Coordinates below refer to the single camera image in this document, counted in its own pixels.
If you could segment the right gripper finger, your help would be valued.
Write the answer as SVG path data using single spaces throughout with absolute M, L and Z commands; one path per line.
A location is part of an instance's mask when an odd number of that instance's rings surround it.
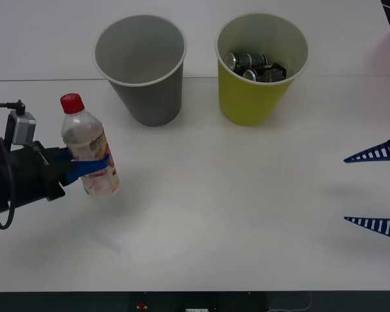
M 365 149 L 344 160 L 345 163 L 390 161 L 390 139 L 387 142 Z
M 360 218 L 345 216 L 345 220 L 390 238 L 390 218 Z

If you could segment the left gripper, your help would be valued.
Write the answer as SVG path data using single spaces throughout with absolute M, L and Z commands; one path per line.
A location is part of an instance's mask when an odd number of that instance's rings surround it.
M 38 200 L 53 201 L 65 196 L 63 187 L 80 177 L 106 169 L 110 155 L 96 161 L 71 161 L 68 148 L 44 148 L 33 145 L 11 151 L 10 182 L 4 152 L 0 151 L 0 213 L 9 210 L 11 186 L 14 186 L 16 208 Z

